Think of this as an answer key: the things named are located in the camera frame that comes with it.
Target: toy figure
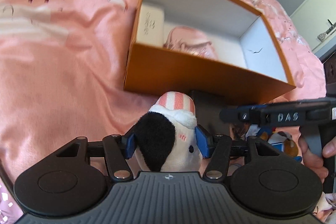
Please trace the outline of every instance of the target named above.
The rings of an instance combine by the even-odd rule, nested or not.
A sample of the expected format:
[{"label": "toy figure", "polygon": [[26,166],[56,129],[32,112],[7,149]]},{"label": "toy figure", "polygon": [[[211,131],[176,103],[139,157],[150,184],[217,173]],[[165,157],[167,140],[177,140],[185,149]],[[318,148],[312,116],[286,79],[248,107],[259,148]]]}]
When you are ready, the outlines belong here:
[{"label": "toy figure", "polygon": [[179,92],[162,95],[134,126],[135,156],[142,170],[198,171],[202,155],[196,144],[193,100]]},{"label": "toy figure", "polygon": [[270,128],[270,127],[262,127],[256,136],[258,136],[259,138],[261,138],[264,141],[267,141],[270,136],[273,134],[273,132],[275,131],[275,128]]},{"label": "toy figure", "polygon": [[274,133],[268,139],[268,143],[275,144],[275,143],[283,143],[283,152],[291,157],[296,157],[299,153],[299,149],[296,143],[293,141],[292,135],[288,132],[279,131]]}]

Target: logo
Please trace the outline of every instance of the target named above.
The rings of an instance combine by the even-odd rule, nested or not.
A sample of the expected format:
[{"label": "logo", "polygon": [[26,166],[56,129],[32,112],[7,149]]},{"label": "logo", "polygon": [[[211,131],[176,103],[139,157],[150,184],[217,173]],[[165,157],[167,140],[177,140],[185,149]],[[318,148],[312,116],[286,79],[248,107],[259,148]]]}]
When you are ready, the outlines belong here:
[{"label": "logo", "polygon": [[167,180],[171,180],[171,179],[174,178],[174,176],[171,175],[171,174],[168,174],[168,175],[165,175],[164,178],[167,179]]},{"label": "logo", "polygon": [[278,122],[282,122],[285,117],[286,119],[284,120],[284,122],[296,121],[299,118],[299,114],[297,112],[295,112],[292,115],[290,113],[287,114],[279,113]]},{"label": "logo", "polygon": [[187,137],[186,137],[185,135],[183,135],[183,134],[180,134],[178,137],[179,137],[181,140],[183,140],[184,142],[185,142],[185,140],[187,139]]}]

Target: pink bedspread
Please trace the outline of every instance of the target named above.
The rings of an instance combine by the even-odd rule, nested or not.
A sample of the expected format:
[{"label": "pink bedspread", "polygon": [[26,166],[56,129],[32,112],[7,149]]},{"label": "pink bedspread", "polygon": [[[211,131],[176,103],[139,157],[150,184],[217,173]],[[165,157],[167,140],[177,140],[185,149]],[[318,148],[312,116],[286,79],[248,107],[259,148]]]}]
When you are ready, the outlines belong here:
[{"label": "pink bedspread", "polygon": [[[243,1],[267,16],[295,79],[278,100],[323,97],[323,66],[281,5]],[[0,158],[13,181],[77,136],[125,133],[156,101],[122,88],[137,2],[0,0]]]}]

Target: white card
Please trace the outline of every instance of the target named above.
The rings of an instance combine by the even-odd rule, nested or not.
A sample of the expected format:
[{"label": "white card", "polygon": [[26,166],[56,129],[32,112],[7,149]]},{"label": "white card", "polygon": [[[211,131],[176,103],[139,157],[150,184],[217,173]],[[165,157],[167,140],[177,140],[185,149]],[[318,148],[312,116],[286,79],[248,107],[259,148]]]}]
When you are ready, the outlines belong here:
[{"label": "white card", "polygon": [[163,8],[142,3],[136,41],[154,47],[163,47],[164,16]]}]

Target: round pad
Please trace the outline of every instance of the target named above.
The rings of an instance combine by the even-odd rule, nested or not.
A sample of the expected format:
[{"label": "round pad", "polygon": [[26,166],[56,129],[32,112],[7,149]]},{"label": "round pad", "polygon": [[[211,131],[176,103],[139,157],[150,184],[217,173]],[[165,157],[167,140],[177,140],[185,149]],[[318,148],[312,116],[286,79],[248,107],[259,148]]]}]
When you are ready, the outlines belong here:
[{"label": "round pad", "polygon": [[77,184],[77,177],[65,171],[55,171],[43,175],[38,184],[40,188],[48,193],[64,193]]},{"label": "round pad", "polygon": [[322,194],[318,176],[286,155],[257,156],[233,173],[230,188],[244,207],[279,217],[312,212]]}]

